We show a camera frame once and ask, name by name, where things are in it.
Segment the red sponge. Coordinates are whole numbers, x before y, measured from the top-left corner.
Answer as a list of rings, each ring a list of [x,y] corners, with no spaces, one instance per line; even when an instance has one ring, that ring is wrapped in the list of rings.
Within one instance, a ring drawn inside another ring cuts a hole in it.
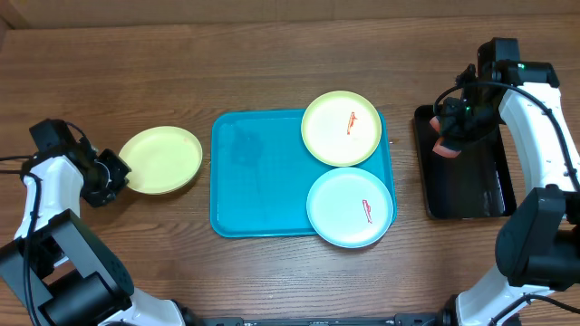
[[[440,132],[440,119],[438,116],[435,116],[430,120],[430,125],[437,132]],[[461,153],[461,151],[455,150],[455,149],[450,149],[450,148],[446,147],[444,145],[444,140],[445,139],[443,137],[439,137],[436,140],[436,142],[432,148],[432,151],[434,153],[438,154],[439,156],[444,157],[444,158],[456,158]]]

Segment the yellow plate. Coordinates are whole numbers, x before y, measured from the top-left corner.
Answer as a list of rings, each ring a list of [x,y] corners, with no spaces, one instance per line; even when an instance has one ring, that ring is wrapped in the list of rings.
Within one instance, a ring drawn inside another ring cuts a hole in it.
[[[357,165],[377,149],[382,121],[375,107],[352,91],[330,91],[304,112],[301,135],[308,151],[334,167]]]
[[[128,140],[119,157],[129,166],[128,187],[163,195],[187,185],[198,173],[203,148],[191,132],[173,126],[146,129]]]

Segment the light blue plate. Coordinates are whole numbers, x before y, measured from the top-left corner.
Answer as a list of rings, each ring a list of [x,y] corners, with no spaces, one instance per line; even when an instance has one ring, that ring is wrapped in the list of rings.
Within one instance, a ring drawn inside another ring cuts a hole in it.
[[[395,217],[394,199],[374,174],[335,168],[313,183],[306,199],[313,229],[326,242],[356,249],[379,241]]]

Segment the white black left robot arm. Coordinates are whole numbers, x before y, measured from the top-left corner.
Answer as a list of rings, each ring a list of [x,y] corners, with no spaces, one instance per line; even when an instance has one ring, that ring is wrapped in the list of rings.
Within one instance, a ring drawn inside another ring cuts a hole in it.
[[[80,219],[80,203],[105,206],[129,167],[98,152],[74,125],[30,128],[36,153],[16,170],[27,196],[22,224],[1,249],[1,277],[34,325],[196,325],[193,312],[137,289],[120,259]]]

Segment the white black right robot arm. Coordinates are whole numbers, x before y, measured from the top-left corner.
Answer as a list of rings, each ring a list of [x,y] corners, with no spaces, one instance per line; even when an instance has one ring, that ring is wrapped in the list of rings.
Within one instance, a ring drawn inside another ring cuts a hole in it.
[[[561,109],[560,82],[547,62],[524,62],[515,38],[494,37],[455,89],[433,104],[433,152],[456,158],[505,124],[516,145],[527,196],[500,229],[495,265],[470,289],[452,297],[439,325],[517,325],[534,301],[576,313],[552,299],[579,282],[579,154]]]

